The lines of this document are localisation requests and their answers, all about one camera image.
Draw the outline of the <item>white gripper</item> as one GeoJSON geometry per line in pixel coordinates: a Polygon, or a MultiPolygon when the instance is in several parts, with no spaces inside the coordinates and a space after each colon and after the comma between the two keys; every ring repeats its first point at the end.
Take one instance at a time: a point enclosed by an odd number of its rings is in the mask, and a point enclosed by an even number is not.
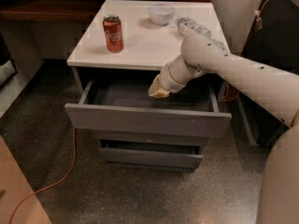
{"type": "Polygon", "coordinates": [[[176,81],[168,63],[162,68],[160,75],[157,75],[149,87],[148,95],[152,98],[166,98],[171,93],[177,93],[186,87],[186,83],[176,81]]]}

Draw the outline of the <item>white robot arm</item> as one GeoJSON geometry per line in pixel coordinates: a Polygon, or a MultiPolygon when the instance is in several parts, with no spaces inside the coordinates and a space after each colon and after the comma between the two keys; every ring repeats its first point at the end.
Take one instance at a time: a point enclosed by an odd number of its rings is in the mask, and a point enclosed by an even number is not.
{"type": "Polygon", "coordinates": [[[299,76],[227,52],[204,35],[189,35],[180,55],[154,79],[149,96],[164,98],[214,73],[289,127],[268,156],[256,224],[299,224],[299,76]]]}

